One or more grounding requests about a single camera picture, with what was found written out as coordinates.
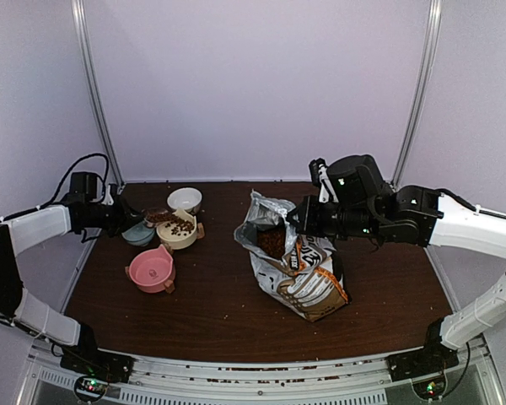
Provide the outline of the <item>metal scoop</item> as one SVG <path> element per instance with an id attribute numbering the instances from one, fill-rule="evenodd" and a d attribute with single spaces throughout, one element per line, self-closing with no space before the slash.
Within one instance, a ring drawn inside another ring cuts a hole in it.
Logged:
<path id="1" fill-rule="evenodd" d="M 143 212 L 144 225 L 153 228 L 158 224 L 171 220 L 172 213 L 163 208 L 145 208 Z"/>

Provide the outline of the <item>dog food bag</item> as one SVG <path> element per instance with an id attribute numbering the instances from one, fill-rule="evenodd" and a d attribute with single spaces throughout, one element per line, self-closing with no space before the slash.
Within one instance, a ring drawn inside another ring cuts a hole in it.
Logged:
<path id="1" fill-rule="evenodd" d="M 327 238 L 300 235 L 285 215 L 295 204 L 250 194 L 234 240 L 250 254 L 256 281 L 266 294 L 306 321 L 318 321 L 352 302 L 341 258 Z"/>

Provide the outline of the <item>cream pet bowl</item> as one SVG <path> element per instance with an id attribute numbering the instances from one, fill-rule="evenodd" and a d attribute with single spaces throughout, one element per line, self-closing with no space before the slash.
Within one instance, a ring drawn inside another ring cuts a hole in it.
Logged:
<path id="1" fill-rule="evenodd" d="M 203 224 L 182 208 L 173 213 L 161 213 L 157 218 L 160 222 L 156 226 L 156 234 L 167 250 L 186 249 L 205 236 Z"/>

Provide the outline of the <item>pink pet bowl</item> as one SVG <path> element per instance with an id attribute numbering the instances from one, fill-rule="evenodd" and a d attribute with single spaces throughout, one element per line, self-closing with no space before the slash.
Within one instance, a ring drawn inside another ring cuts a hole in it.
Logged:
<path id="1" fill-rule="evenodd" d="M 144 293 L 171 294 L 175 291 L 174 258 L 163 245 L 135 256 L 125 272 L 127 277 Z"/>

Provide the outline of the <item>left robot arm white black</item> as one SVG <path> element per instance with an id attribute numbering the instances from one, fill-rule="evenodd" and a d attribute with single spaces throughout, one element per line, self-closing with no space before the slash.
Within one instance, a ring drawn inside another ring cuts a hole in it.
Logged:
<path id="1" fill-rule="evenodd" d="M 66 194 L 22 213 L 0 219 L 0 323 L 71 349 L 73 363 L 87 375 L 104 368 L 93 329 L 37 298 L 21 279 L 18 259 L 26 252 L 69 234 L 100 230 L 114 237 L 143 221 L 116 184 L 99 175 L 76 172 Z"/>

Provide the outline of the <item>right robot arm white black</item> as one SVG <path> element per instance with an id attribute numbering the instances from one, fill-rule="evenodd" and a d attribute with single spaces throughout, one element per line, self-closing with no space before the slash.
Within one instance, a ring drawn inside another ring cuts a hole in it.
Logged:
<path id="1" fill-rule="evenodd" d="M 413 246 L 456 247 L 506 260 L 506 213 L 479 208 L 452 191 L 423 186 L 394 190 L 373 156 L 351 155 L 328 165 L 309 164 L 316 195 L 286 219 L 301 235 L 331 240 L 363 237 L 376 242 Z M 506 317 L 506 272 L 464 309 L 433 324 L 416 366 L 435 371 L 448 351 L 462 348 Z"/>

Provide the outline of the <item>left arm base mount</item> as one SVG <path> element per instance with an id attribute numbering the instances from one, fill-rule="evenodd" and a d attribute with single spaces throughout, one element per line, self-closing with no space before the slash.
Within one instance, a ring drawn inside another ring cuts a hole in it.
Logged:
<path id="1" fill-rule="evenodd" d="M 60 366 L 63 369 L 109 383 L 127 383 L 133 364 L 134 358 L 131 356 L 99 350 L 90 359 L 66 350 L 60 360 Z"/>

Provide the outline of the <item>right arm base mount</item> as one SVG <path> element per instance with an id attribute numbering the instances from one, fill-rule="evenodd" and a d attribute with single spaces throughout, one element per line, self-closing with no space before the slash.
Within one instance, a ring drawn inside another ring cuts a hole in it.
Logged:
<path id="1" fill-rule="evenodd" d="M 454 350 L 420 348 L 405 353 L 392 354 L 386 358 L 392 381 L 414 379 L 440 373 L 459 364 Z"/>

